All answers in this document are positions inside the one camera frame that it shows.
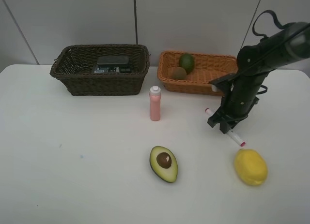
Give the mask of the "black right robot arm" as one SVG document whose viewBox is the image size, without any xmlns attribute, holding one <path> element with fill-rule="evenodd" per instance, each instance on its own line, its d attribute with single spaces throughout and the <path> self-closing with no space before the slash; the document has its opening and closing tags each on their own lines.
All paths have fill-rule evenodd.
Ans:
<svg viewBox="0 0 310 224">
<path fill-rule="evenodd" d="M 220 107 L 208 119 L 211 127 L 220 125 L 227 133 L 246 119 L 258 103 L 258 94 L 270 72 L 310 57 L 310 25 L 292 23 L 257 45 L 243 47 L 237 56 L 237 72 L 210 81 L 223 93 Z"/>
</svg>

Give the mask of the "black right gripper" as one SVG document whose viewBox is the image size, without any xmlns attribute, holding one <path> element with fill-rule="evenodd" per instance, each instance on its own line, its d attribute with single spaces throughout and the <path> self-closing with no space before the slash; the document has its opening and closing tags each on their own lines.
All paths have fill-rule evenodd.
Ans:
<svg viewBox="0 0 310 224">
<path fill-rule="evenodd" d="M 258 103 L 257 94 L 251 97 L 242 97 L 241 99 L 233 100 L 230 94 L 222 94 L 220 107 L 215 111 L 213 116 L 209 117 L 207 123 L 214 128 L 217 124 L 220 125 L 220 131 L 227 134 L 239 122 L 248 117 L 249 112 L 254 105 Z"/>
</svg>

